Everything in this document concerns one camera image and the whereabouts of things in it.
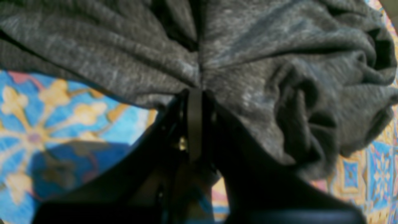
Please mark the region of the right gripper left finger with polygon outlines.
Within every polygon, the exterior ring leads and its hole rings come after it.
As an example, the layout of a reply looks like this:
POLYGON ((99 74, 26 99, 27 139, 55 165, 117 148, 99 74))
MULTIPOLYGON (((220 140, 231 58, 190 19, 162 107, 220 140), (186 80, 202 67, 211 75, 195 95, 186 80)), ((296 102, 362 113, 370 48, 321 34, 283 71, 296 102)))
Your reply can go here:
POLYGON ((34 224, 200 224, 192 169, 203 149, 203 93, 184 90, 116 165, 43 203, 34 224))

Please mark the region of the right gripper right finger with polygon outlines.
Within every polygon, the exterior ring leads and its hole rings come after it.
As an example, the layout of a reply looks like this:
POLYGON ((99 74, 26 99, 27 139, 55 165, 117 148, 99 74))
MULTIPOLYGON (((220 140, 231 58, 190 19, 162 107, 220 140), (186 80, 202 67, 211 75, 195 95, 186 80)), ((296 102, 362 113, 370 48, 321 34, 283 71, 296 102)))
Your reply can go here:
POLYGON ((315 189, 268 155, 241 122, 202 93, 203 153, 224 178, 226 224, 365 224, 352 205, 315 189))

